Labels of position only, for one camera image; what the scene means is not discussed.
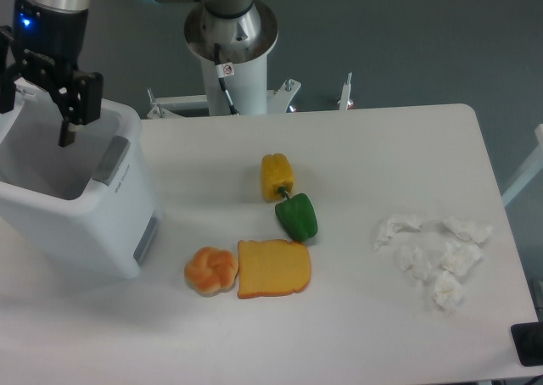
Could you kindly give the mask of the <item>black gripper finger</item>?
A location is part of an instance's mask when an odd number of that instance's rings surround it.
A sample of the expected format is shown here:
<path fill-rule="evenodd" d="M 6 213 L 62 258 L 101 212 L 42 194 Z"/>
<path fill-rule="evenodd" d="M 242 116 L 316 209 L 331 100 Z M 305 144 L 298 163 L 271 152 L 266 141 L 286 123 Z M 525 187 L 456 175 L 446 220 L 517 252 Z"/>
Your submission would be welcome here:
<path fill-rule="evenodd" d="M 59 146 L 65 148 L 71 145 L 76 139 L 78 130 L 79 126 L 73 124 L 70 120 L 63 120 L 59 133 Z"/>

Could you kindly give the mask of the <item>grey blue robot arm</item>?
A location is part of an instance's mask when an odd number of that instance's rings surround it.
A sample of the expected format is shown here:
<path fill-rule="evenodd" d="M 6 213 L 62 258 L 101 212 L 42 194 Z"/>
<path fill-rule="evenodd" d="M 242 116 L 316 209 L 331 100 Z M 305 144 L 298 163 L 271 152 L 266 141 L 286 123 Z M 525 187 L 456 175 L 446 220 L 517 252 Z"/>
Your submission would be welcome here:
<path fill-rule="evenodd" d="M 236 19 L 254 0 L 150 0 L 202 3 L 215 17 Z M 19 78 L 47 92 L 62 116 L 59 146 L 75 140 L 75 127 L 98 120 L 104 78 L 80 70 L 91 0 L 14 0 L 13 24 L 1 29 L 1 111 L 14 108 Z"/>

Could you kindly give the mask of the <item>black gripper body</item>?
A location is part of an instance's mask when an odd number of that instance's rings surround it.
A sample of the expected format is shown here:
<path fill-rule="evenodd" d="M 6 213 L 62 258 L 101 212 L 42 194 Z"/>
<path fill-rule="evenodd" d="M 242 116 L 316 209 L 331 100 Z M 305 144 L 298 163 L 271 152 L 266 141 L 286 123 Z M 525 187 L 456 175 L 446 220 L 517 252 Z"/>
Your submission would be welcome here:
<path fill-rule="evenodd" d="M 87 125 L 100 117 L 104 79 L 79 69 L 88 11 L 66 12 L 15 0 L 11 26 L 1 28 L 1 112 L 14 107 L 20 77 L 49 92 L 63 117 Z"/>

